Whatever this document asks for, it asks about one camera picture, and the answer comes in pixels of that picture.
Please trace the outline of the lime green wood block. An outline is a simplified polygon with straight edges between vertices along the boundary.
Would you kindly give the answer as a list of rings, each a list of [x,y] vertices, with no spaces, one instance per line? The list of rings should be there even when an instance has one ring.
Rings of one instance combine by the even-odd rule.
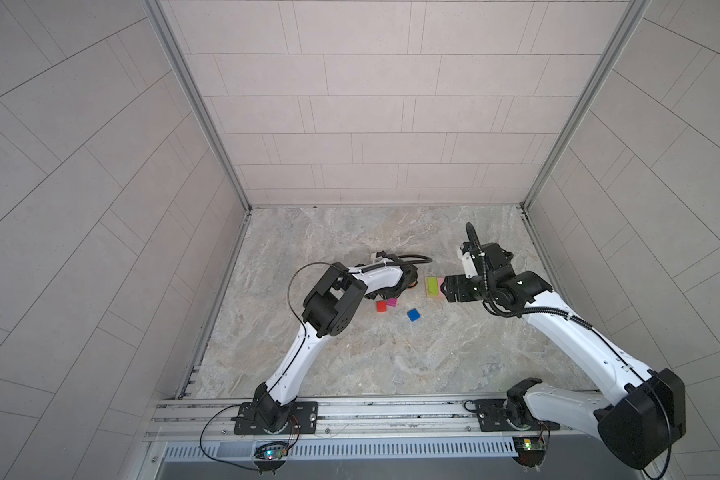
[[[438,277],[426,278],[426,294],[429,298],[440,297],[440,279]]]

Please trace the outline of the pink wood block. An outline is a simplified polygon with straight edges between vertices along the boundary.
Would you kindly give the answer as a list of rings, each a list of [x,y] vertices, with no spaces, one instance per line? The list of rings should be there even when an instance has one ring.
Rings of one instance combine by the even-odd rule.
[[[444,278],[444,277],[438,277],[437,280],[438,280],[438,294],[439,294],[439,298],[441,298],[441,299],[446,299],[446,296],[445,296],[445,294],[444,294],[444,292],[443,292],[443,285],[444,285],[445,278]]]

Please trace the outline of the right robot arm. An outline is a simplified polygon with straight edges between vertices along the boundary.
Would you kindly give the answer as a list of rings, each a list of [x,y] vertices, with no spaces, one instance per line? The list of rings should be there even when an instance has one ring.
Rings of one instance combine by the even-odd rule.
[[[513,255],[480,242],[473,229],[459,249],[461,275],[445,277],[451,303],[480,302],[490,314],[518,318],[552,340],[594,383],[593,393],[538,378],[506,393],[509,425],[529,430],[553,422],[599,439],[623,464],[644,470],[686,433],[685,384],[670,369],[649,367],[601,334],[532,271],[517,273]]]

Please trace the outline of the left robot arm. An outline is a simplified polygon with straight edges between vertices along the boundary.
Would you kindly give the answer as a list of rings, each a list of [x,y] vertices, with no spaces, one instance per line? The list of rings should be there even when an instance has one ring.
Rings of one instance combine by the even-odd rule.
[[[300,323],[291,347],[275,372],[255,390],[237,415],[237,435],[277,434],[298,419],[297,397],[307,373],[330,340],[342,333],[364,299],[397,299],[417,285],[425,255],[378,252],[368,265],[347,267],[329,263],[323,276],[306,295]]]

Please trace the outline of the blue wood cube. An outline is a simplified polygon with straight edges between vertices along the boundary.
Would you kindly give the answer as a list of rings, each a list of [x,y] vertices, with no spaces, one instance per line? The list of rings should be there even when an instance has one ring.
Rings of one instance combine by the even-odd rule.
[[[416,309],[408,310],[407,316],[412,322],[415,322],[416,320],[421,318],[421,314]]]

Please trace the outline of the right circuit board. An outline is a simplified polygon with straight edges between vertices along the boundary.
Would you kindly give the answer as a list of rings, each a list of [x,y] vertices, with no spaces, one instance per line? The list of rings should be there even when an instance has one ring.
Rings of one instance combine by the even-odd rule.
[[[514,437],[513,443],[518,456],[544,455],[546,443],[538,436]]]

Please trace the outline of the circuit board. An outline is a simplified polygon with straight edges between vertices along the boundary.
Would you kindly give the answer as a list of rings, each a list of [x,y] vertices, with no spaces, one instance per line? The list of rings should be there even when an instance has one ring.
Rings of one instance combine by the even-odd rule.
[[[286,458],[289,452],[287,442],[269,442],[262,444],[254,451],[254,458],[260,461],[281,461]]]
[[[538,436],[514,437],[513,443],[518,456],[544,455],[546,443]]]

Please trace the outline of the left circuit board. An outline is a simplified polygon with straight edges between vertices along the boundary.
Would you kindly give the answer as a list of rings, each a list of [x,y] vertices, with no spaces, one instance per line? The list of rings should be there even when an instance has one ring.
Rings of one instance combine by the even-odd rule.
[[[254,458],[260,461],[281,461],[286,458],[289,452],[287,442],[269,442],[262,444],[254,451]]]

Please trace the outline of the aluminium mounting rail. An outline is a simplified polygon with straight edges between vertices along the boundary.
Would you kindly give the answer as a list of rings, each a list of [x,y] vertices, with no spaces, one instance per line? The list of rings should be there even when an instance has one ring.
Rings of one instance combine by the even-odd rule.
[[[187,452],[231,457],[231,448],[287,442],[290,458],[308,456],[516,456],[513,438],[585,434],[548,422],[529,430],[508,424],[499,394],[304,398],[295,423],[277,434],[237,435],[239,400],[164,401],[145,437]]]

